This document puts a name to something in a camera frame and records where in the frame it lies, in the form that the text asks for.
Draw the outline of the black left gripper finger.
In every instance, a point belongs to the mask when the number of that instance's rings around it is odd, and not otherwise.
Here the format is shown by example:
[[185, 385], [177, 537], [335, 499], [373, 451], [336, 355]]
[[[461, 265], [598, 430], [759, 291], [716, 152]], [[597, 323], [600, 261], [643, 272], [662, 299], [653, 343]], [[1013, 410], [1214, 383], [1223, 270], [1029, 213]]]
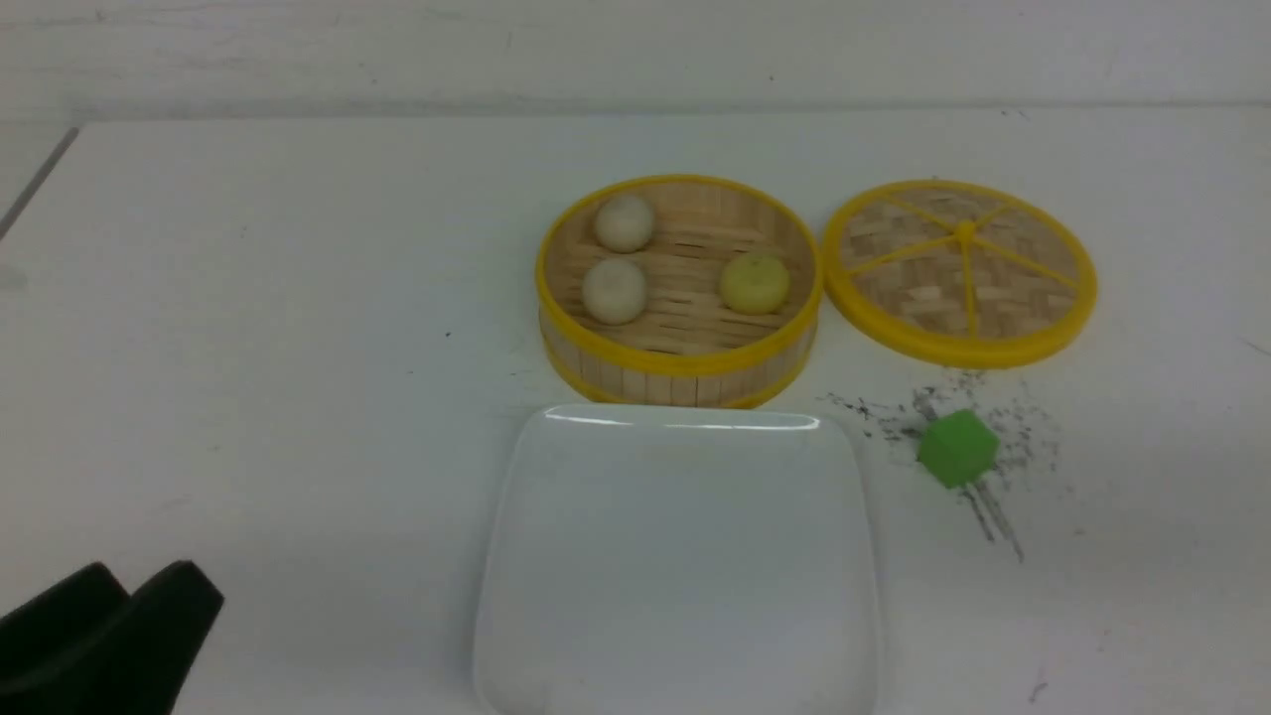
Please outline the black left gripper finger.
[[1, 711], [172, 712], [225, 597], [189, 560], [164, 566], [137, 591], [127, 592], [127, 602], [83, 648], [83, 655], [44, 690], [4, 696], [1, 686]]
[[4, 616], [3, 695], [27, 696], [50, 686], [127, 599], [108, 566], [92, 563]]

